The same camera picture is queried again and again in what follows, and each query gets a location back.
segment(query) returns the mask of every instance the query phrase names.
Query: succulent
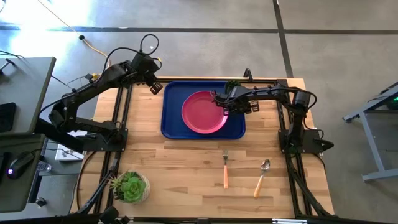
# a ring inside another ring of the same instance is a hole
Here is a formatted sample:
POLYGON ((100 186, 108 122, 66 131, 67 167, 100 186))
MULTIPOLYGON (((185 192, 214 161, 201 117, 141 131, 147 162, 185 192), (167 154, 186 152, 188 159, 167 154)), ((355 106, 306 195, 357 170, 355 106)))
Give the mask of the succulent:
POLYGON ((112 177, 110 186, 116 199, 125 202, 137 202, 142 198, 146 184, 136 172, 126 171, 118 178, 112 177))

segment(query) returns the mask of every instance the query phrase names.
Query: spoon head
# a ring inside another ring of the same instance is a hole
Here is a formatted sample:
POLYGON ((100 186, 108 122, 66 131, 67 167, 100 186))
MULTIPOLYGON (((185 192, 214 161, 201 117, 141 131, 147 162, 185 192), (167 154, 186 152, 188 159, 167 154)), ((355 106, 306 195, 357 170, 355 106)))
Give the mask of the spoon head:
POLYGON ((271 162, 269 159, 264 160, 261 163, 261 171, 265 172, 269 170, 269 167, 271 166, 271 162))

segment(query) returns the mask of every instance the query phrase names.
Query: gray metal stand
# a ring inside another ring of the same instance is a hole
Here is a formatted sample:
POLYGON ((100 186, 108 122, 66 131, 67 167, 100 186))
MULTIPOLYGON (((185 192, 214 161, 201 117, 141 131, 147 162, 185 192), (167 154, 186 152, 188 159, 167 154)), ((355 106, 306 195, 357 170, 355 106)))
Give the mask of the gray metal stand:
POLYGON ((384 179, 388 177, 397 177, 398 169, 385 169, 382 158, 379 154, 377 145, 383 144, 387 147, 397 147, 394 144, 396 136, 398 135, 398 113, 395 110, 376 110, 376 108, 384 105, 386 102, 396 98, 398 95, 398 85, 391 86, 387 91, 381 93, 375 100, 371 100, 366 103, 361 109, 354 111, 353 113, 344 116, 343 120, 346 123, 350 123, 352 119, 361 118, 361 122, 368 139, 368 143, 371 147, 374 160, 376 161, 378 172, 373 172, 368 175, 363 175, 363 180, 384 179))

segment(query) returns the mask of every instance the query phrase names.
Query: fork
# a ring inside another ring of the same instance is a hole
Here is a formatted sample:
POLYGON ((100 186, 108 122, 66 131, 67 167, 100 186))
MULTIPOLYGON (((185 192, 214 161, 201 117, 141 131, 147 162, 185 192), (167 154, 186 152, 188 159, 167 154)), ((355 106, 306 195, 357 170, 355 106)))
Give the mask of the fork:
POLYGON ((226 161, 228 160, 228 150, 224 149, 223 152, 223 158, 224 158, 224 189, 228 188, 228 170, 226 166, 226 161))

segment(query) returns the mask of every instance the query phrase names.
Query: plant pot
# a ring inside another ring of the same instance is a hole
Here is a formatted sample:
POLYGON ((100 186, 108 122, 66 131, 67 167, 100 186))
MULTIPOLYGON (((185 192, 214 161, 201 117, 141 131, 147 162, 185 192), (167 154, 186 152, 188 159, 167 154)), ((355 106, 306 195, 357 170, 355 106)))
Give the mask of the plant pot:
POLYGON ((144 193, 142 194, 141 199, 138 200, 138 201, 136 201, 136 202, 127 202, 127 201, 124 201, 124 200, 121 200, 121 199, 118 199, 118 201, 120 201, 120 202, 122 202, 122 203, 129 203, 129 204, 136 205, 136 204, 139 204, 139 203, 145 201, 146 198, 149 196, 149 192, 150 192, 150 183, 149 183, 148 178, 147 178, 146 176, 142 175, 142 174, 139 174, 138 172, 136 172, 136 174, 137 174, 137 175, 140 177, 140 179, 141 179, 142 181, 144 181, 145 184, 146 184, 145 189, 144 189, 144 193))

